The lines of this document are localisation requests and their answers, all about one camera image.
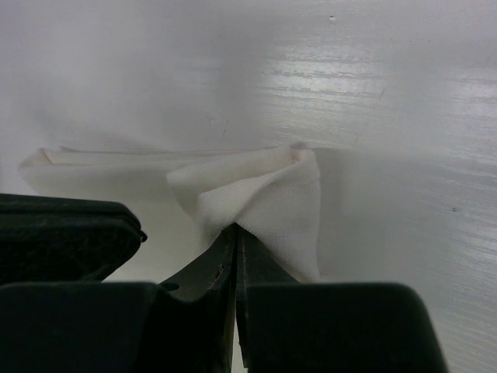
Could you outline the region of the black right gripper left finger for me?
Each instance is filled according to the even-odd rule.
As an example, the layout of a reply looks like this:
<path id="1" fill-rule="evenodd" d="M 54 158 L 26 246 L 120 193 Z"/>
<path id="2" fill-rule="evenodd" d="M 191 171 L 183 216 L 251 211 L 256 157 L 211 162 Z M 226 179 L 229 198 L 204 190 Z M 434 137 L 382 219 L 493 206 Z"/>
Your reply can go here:
<path id="1" fill-rule="evenodd" d="M 179 372 L 230 372 L 235 327 L 237 229 L 161 283 L 169 294 L 166 348 Z"/>

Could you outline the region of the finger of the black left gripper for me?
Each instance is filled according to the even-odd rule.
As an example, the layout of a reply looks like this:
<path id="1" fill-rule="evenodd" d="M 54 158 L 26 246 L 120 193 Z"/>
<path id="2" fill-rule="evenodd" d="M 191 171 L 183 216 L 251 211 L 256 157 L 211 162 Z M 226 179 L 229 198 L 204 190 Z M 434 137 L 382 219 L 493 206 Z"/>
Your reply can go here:
<path id="1" fill-rule="evenodd" d="M 1 195 L 1 283 L 102 281 L 147 239 L 112 201 Z"/>

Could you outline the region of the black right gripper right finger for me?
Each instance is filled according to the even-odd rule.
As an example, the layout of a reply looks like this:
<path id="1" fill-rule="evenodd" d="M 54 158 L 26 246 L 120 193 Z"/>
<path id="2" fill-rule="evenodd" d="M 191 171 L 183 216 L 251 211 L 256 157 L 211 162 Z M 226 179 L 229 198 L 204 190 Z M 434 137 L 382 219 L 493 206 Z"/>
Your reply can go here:
<path id="1" fill-rule="evenodd" d="M 285 336 L 288 299 L 300 284 L 253 234 L 238 230 L 236 321 L 243 365 L 270 369 L 283 360 L 277 338 Z"/>

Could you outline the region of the white cloth napkin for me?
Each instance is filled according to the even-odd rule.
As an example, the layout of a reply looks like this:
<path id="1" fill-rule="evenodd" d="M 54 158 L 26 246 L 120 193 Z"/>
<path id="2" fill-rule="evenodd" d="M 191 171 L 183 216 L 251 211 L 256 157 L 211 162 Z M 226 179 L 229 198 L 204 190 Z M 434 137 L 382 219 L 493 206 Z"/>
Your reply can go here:
<path id="1" fill-rule="evenodd" d="M 300 280 L 319 278 L 320 170 L 310 149 L 111 153 L 41 149 L 19 166 L 39 195 L 128 207 L 147 241 L 112 281 L 159 282 L 237 224 Z"/>

